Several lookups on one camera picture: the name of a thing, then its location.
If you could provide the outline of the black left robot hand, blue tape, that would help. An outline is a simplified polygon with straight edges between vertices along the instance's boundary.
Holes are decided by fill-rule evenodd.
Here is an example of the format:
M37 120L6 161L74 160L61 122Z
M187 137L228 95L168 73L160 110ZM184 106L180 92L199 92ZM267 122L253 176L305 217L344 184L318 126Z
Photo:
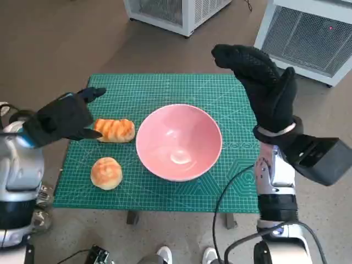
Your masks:
M33 147L44 147L60 139L100 138L100 132L89 128L94 119L87 104L105 93L105 88L88 87L77 93L63 94L23 124L23 138Z

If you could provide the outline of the right robot hand, black glove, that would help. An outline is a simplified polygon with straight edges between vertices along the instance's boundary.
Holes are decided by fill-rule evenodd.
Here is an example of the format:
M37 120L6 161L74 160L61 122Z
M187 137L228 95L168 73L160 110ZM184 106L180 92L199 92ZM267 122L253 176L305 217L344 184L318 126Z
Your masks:
M243 85L259 127L279 133L294 123L294 68L281 74L265 52L250 46L217 44L211 54L218 67L231 70Z

